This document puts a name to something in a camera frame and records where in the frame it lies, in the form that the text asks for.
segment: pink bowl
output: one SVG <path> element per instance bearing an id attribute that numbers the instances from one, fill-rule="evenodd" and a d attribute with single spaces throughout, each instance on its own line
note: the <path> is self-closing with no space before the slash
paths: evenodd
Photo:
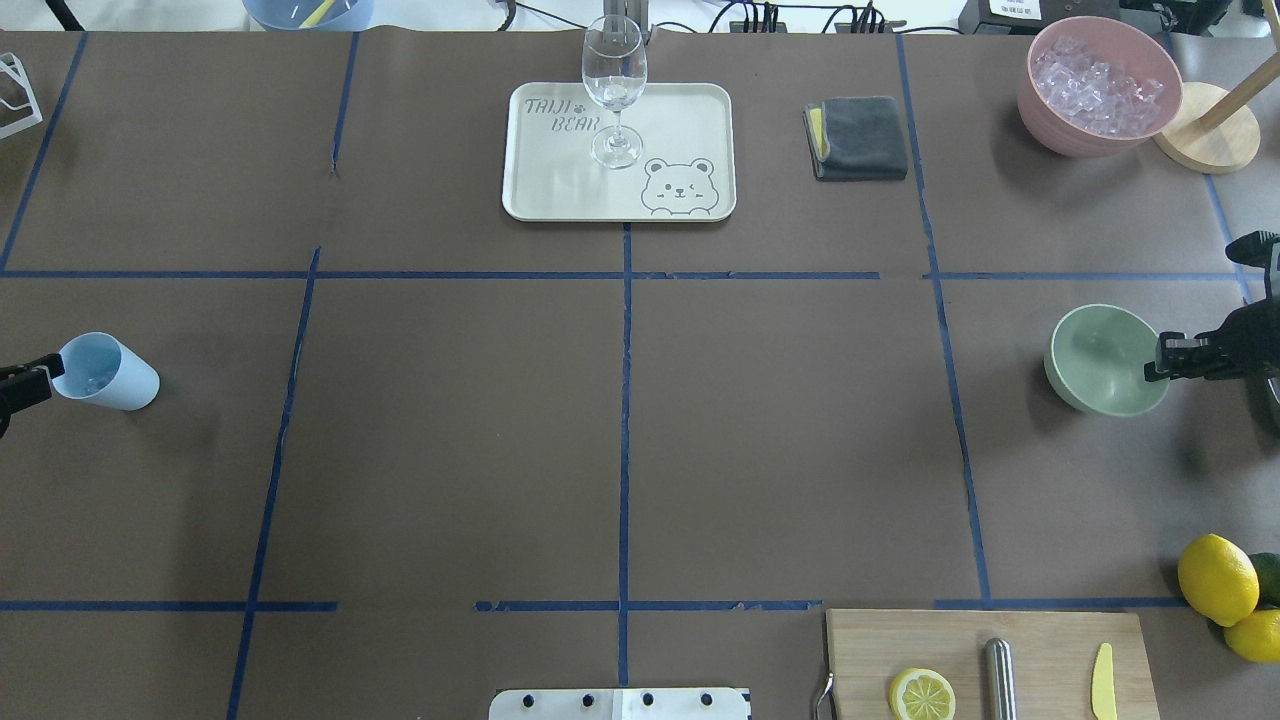
<path id="1" fill-rule="evenodd" d="M 1121 65 L 1124 72 L 1138 82 L 1149 78 L 1164 83 L 1165 90 L 1157 100 L 1160 115 L 1146 135 L 1117 137 L 1092 133 L 1073 126 L 1041 97 L 1032 79 L 1032 65 L 1036 58 L 1052 47 L 1062 35 L 1084 41 L 1098 59 Z M 1135 27 L 1093 15 L 1065 18 L 1042 29 L 1027 53 L 1023 77 L 1018 83 L 1018 113 L 1023 117 L 1027 129 L 1044 147 L 1068 158 L 1101 158 L 1133 147 L 1165 129 L 1181 104 L 1183 76 L 1169 53 Z"/>

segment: blue tape line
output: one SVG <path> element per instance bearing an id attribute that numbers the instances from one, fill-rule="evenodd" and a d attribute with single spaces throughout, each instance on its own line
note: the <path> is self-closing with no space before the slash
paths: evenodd
<path id="1" fill-rule="evenodd" d="M 84 44 L 88 42 L 88 33 L 82 32 L 79 42 L 76 44 L 76 55 L 72 65 L 67 70 L 67 79 L 63 81 L 63 91 L 58 95 L 58 104 L 54 105 L 54 114 L 49 117 L 49 126 L 45 128 L 45 138 L 40 141 L 40 151 L 36 152 L 36 161 L 31 165 L 31 176 L 27 177 L 27 187 L 22 191 L 22 200 L 18 201 L 18 211 L 14 213 L 13 225 L 9 227 L 9 238 L 0 251 L 0 270 L 9 264 L 9 255 L 13 254 L 13 245 L 18 240 L 18 228 L 22 227 L 22 218 L 27 214 L 27 202 L 31 201 L 31 192 L 36 188 L 36 179 L 40 178 L 40 168 L 45 164 L 45 155 L 49 152 L 49 142 L 58 129 L 58 120 L 63 117 L 63 106 L 67 105 L 67 95 L 70 94 L 72 82 L 76 79 L 76 70 L 79 69 L 81 56 L 84 55 Z"/>
<path id="2" fill-rule="evenodd" d="M 302 341 L 307 334 L 311 319 L 311 299 L 316 287 L 316 268 L 320 265 L 320 249 L 311 254 L 311 268 L 307 270 L 307 288 L 302 295 L 302 314 L 298 318 L 298 334 L 293 341 L 293 356 L 289 364 L 289 382 L 284 392 L 284 407 L 280 411 L 280 429 L 275 436 L 275 456 L 271 460 L 271 479 L 266 486 L 266 503 L 262 507 L 262 527 L 257 534 L 257 552 L 253 557 L 253 574 L 248 585 L 248 603 L 244 611 L 244 626 L 241 630 L 239 652 L 236 655 L 236 675 L 232 679 L 232 694 L 227 706 L 227 719 L 234 720 L 239 711 L 241 688 L 244 684 L 244 667 L 248 662 L 248 647 L 253 638 L 253 614 L 259 591 L 262 585 L 262 566 L 266 564 L 266 546 L 271 537 L 271 518 L 275 514 L 275 497 L 280 486 L 280 469 L 284 465 L 284 439 L 289 432 L 293 415 L 293 393 L 298 386 L 298 363 L 302 360 Z"/>
<path id="3" fill-rule="evenodd" d="M 878 281 L 876 272 L 854 273 L 742 273 L 728 272 L 646 272 L 632 275 L 637 281 Z"/>
<path id="4" fill-rule="evenodd" d="M 938 600 L 934 610 L 1084 610 L 1120 607 L 1188 607 L 1180 597 L 1053 597 Z"/>
<path id="5" fill-rule="evenodd" d="M 324 270 L 323 281 L 621 281 L 611 272 Z"/>
<path id="6" fill-rule="evenodd" d="M 934 275 L 922 275 L 932 279 Z M 938 273 L 943 281 L 1174 281 L 1228 282 L 1231 273 Z"/>
<path id="7" fill-rule="evenodd" d="M 764 612 L 805 612 L 822 607 L 820 600 L 634 600 L 636 612 L 724 612 L 760 610 Z"/>
<path id="8" fill-rule="evenodd" d="M 1222 210 L 1222 200 L 1217 195 L 1217 184 L 1213 182 L 1213 176 L 1204 173 L 1204 188 L 1208 191 L 1208 202 L 1213 206 L 1213 215 L 1217 218 L 1217 227 L 1222 231 L 1222 245 L 1230 245 L 1235 240 L 1231 234 L 1231 225 L 1226 222 L 1226 211 Z M 1235 266 L 1235 282 L 1240 287 L 1240 296 L 1244 297 L 1245 302 L 1253 302 L 1253 293 L 1249 292 L 1249 281 L 1244 277 L 1244 268 L 1233 263 Z"/>
<path id="9" fill-rule="evenodd" d="M 978 516 L 978 491 L 973 483 L 973 465 L 969 457 L 969 439 L 965 436 L 964 410 L 960 406 L 960 383 L 956 379 L 955 356 L 951 351 L 951 329 L 947 327 L 946 300 L 942 296 L 941 270 L 938 268 L 938 251 L 933 237 L 933 222 L 929 219 L 929 209 L 924 201 L 924 163 L 920 160 L 920 141 L 915 126 L 915 106 L 911 102 L 911 81 L 906 69 L 906 45 L 901 35 L 893 36 L 897 42 L 897 65 L 902 77 L 902 104 L 906 106 L 906 129 L 911 137 L 911 159 L 915 165 L 915 190 L 920 196 L 920 220 L 924 223 L 924 234 L 928 238 L 929 277 L 933 284 L 933 302 L 938 314 L 938 332 L 942 338 L 942 359 L 947 369 L 947 386 L 951 389 L 951 414 L 955 419 L 956 437 L 960 442 L 960 459 L 964 465 L 965 492 L 969 496 L 969 532 L 973 537 L 973 555 L 978 568 L 978 587 L 984 600 L 991 597 L 991 580 L 987 574 L 987 552 L 982 543 L 982 521 Z"/>
<path id="10" fill-rule="evenodd" d="M 616 600 L 502 600 L 477 602 L 476 612 L 617 612 Z"/>
<path id="11" fill-rule="evenodd" d="M 622 223 L 622 438 L 618 469 L 618 687 L 628 683 L 631 578 L 631 223 Z"/>
<path id="12" fill-rule="evenodd" d="M 301 281 L 298 270 L 0 270 L 0 278 L 35 279 L 244 279 Z"/>
<path id="13" fill-rule="evenodd" d="M 0 612 L 244 612 L 244 602 L 170 600 L 0 600 Z M 259 612 L 337 612 L 337 602 L 262 602 Z"/>
<path id="14" fill-rule="evenodd" d="M 347 53 L 347 78 L 342 81 L 342 101 L 338 104 L 338 124 L 333 129 L 333 155 L 329 156 L 329 172 L 338 172 L 338 150 L 342 147 L 342 128 L 347 124 L 347 102 L 351 100 L 351 77 L 356 70 L 356 49 L 360 47 L 360 33 L 351 33 L 351 50 Z"/>

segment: green bowl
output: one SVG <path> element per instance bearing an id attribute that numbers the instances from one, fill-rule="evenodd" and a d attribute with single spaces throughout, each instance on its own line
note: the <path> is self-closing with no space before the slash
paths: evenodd
<path id="1" fill-rule="evenodd" d="M 1147 413 L 1169 392 L 1148 383 L 1143 365 L 1156 360 L 1156 331 L 1114 305 L 1084 305 L 1057 322 L 1044 354 L 1048 383 L 1071 407 L 1111 418 Z"/>

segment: wine glass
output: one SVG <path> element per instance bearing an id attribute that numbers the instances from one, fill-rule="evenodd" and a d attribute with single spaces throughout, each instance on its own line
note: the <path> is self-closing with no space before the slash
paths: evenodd
<path id="1" fill-rule="evenodd" d="M 644 143 L 640 133 L 622 124 L 622 110 L 644 92 L 649 61 L 640 26 L 626 15 L 604 15 L 586 28 L 582 41 L 582 85 L 591 100 L 614 115 L 611 128 L 591 138 L 591 156 L 605 168 L 634 165 Z"/>

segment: wooden stand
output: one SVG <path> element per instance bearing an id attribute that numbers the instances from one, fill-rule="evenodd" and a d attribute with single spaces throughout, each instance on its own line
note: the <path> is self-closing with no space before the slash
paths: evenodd
<path id="1" fill-rule="evenodd" d="M 1275 0 L 1263 8 L 1280 45 Z M 1183 106 L 1156 135 L 1156 145 L 1178 163 L 1201 173 L 1234 173 L 1258 154 L 1258 119 L 1244 104 L 1280 77 L 1280 53 L 1253 70 L 1230 92 L 1203 82 L 1183 83 Z"/>

